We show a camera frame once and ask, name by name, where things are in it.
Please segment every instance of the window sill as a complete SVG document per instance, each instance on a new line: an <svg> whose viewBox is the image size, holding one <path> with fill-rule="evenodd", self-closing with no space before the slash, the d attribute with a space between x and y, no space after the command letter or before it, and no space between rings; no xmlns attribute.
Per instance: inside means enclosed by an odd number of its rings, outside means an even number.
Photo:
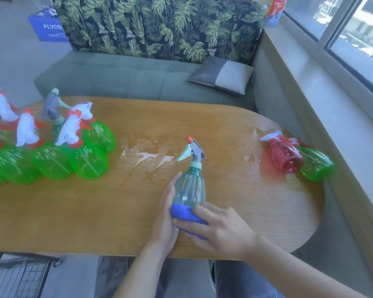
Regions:
<svg viewBox="0 0 373 298"><path fill-rule="evenodd" d="M373 272L373 120L282 24L262 47L310 143L337 164L328 183Z"/></svg>

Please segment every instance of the wooden table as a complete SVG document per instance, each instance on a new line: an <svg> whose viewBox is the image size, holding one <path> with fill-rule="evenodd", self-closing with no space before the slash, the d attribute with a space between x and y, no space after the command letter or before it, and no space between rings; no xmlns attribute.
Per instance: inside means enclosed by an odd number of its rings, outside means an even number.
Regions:
<svg viewBox="0 0 373 298"><path fill-rule="evenodd" d="M0 186L0 251L135 255L149 237L164 186L188 169L191 158L175 161L187 135L207 156L202 175L208 202L233 207L253 230L288 252L320 224L322 183L273 168L259 137L280 127L257 113L181 102L63 100L71 106L92 101L95 118L113 131L116 149L107 157L108 171L98 180L74 174L63 181ZM41 106L31 106L36 117ZM48 129L40 133L50 137ZM171 256L216 257L194 247L182 232Z"/></svg>

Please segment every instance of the pillow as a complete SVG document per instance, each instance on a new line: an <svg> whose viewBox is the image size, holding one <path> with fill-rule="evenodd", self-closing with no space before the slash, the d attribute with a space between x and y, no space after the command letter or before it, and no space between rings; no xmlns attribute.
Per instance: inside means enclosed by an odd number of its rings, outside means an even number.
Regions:
<svg viewBox="0 0 373 298"><path fill-rule="evenodd" d="M253 70L252 66L208 56L187 80L244 95Z"/></svg>

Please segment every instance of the gray pants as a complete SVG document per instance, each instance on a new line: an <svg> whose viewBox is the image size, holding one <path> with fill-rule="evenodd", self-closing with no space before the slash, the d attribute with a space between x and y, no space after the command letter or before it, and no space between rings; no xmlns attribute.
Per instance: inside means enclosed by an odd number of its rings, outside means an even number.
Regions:
<svg viewBox="0 0 373 298"><path fill-rule="evenodd" d="M95 298L112 298L131 267L134 257L100 258ZM214 261L217 298L284 298L268 281L242 261ZM159 281L156 298L163 298Z"/></svg>

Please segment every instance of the sofa backrest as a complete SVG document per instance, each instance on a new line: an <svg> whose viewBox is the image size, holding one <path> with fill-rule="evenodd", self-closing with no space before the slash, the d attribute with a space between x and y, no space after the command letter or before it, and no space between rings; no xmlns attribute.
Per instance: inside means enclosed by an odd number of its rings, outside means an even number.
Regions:
<svg viewBox="0 0 373 298"><path fill-rule="evenodd" d="M53 0L74 50L249 64L264 26L243 0Z"/></svg>

